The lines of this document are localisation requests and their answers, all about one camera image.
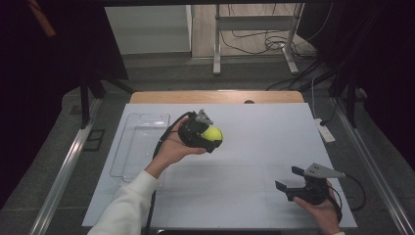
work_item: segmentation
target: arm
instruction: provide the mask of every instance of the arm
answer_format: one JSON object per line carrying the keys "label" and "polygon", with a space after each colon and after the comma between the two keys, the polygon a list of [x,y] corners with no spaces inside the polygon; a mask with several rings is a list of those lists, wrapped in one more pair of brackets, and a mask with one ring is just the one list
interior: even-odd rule
{"label": "arm", "polygon": [[157,179],[170,165],[191,154],[203,154],[205,149],[186,147],[177,131],[182,119],[162,143],[159,153],[130,184],[115,193],[114,200],[101,215],[97,224],[89,231],[95,234],[140,234],[141,220],[150,208],[151,196],[159,186]]}
{"label": "arm", "polygon": [[[334,197],[333,190],[330,189],[331,197]],[[296,202],[300,207],[311,213],[317,222],[318,226],[321,228],[324,234],[326,235],[344,235],[345,233],[339,227],[339,222],[337,219],[336,209],[330,203],[329,200],[324,201],[318,206],[314,206],[305,200],[294,197],[294,202]]]}

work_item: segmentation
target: wooden floor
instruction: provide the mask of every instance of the wooden floor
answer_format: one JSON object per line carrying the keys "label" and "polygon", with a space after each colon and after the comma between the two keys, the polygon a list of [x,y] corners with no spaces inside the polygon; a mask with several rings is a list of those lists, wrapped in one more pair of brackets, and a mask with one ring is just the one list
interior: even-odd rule
{"label": "wooden floor", "polygon": [[[291,16],[295,7],[296,4],[224,4],[220,5],[219,12],[221,16]],[[193,58],[210,58],[213,56],[216,8],[215,5],[196,5],[194,10],[192,56]],[[260,34],[248,37],[237,37],[255,33]],[[228,47],[220,37],[221,56],[275,55],[281,54],[281,50],[266,51],[265,35],[267,37],[287,37],[288,31],[267,34],[265,34],[265,31],[222,31],[222,35],[228,45],[251,53]],[[294,43],[299,45],[299,51],[314,51],[312,46],[298,36],[295,36]]]}

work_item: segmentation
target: tennis ball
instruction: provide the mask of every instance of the tennis ball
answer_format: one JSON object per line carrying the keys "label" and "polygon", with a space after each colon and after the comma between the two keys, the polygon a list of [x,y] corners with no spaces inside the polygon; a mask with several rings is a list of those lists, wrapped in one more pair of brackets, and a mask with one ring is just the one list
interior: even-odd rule
{"label": "tennis ball", "polygon": [[202,133],[202,137],[209,141],[223,139],[222,132],[214,126],[210,126],[207,130],[205,130],[205,132]]}

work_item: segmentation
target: white wall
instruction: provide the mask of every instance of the white wall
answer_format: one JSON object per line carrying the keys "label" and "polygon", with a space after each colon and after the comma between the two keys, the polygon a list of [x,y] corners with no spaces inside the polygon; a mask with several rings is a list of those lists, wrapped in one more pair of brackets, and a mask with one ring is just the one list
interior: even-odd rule
{"label": "white wall", "polygon": [[189,7],[106,8],[119,52],[190,52]]}

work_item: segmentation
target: white tabletop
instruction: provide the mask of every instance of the white tabletop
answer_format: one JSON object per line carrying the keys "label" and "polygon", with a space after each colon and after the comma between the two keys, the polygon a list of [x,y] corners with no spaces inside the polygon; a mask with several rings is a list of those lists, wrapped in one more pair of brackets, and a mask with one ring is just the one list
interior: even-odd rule
{"label": "white tabletop", "polygon": [[[275,180],[303,187],[293,165],[317,163],[333,168],[307,104],[135,104],[126,105],[95,190],[84,226],[93,226],[117,188],[110,175],[131,114],[170,115],[204,109],[224,136],[212,154],[188,156],[161,178],[152,227],[159,229],[304,229],[317,228],[312,217],[284,193]],[[337,179],[330,180],[343,199],[341,227],[356,227]]]}

